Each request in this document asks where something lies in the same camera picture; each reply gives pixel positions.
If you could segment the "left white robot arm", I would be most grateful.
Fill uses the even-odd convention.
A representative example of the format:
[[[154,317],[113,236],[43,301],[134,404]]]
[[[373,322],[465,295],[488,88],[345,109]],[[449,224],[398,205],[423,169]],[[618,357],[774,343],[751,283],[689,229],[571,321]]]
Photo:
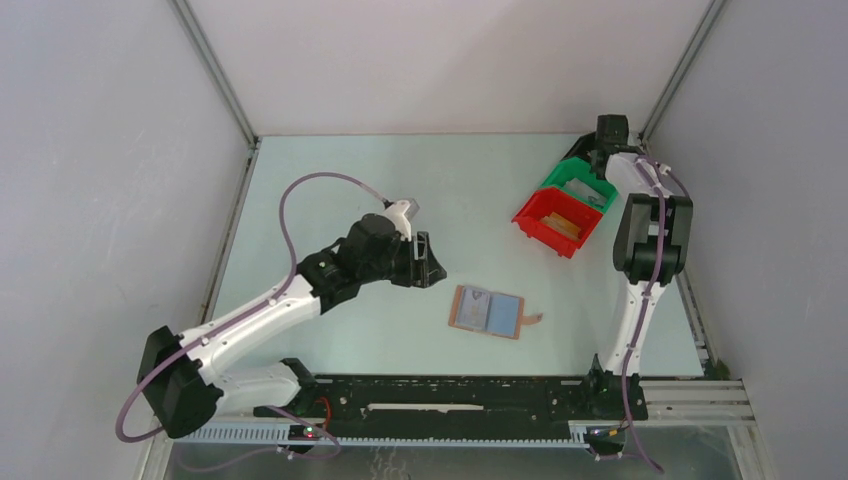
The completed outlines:
[[[167,327],[151,333],[138,384],[167,436],[185,437],[219,414],[245,409],[282,407],[297,417],[311,412],[317,382],[300,360],[240,371],[234,364],[285,330],[354,299],[364,285],[426,289],[445,279],[428,233],[412,229],[417,211],[413,199],[388,202],[240,308],[180,334]]]

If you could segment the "silver white credit card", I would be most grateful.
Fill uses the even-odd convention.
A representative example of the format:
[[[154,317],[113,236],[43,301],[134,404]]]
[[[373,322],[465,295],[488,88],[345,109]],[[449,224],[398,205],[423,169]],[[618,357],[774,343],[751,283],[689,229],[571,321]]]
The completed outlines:
[[[490,303],[489,291],[463,287],[455,324],[466,329],[484,331],[487,327]]]

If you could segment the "brown leather card holder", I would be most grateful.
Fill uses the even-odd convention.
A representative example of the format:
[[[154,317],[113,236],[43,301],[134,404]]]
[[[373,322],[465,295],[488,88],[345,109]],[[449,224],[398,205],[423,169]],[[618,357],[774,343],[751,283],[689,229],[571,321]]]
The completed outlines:
[[[541,313],[526,314],[523,297],[459,285],[455,289],[448,325],[460,330],[517,340],[525,326],[536,325]]]

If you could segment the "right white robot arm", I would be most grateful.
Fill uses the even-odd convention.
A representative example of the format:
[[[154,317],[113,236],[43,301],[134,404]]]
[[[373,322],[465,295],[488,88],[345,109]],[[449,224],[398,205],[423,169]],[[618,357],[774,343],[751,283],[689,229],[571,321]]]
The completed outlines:
[[[620,114],[597,117],[589,148],[590,172],[624,200],[612,247],[621,275],[612,342],[593,358],[581,392],[585,411],[606,418],[622,392],[638,381],[641,353],[657,303],[684,269],[694,205],[671,167],[628,143],[629,122]]]

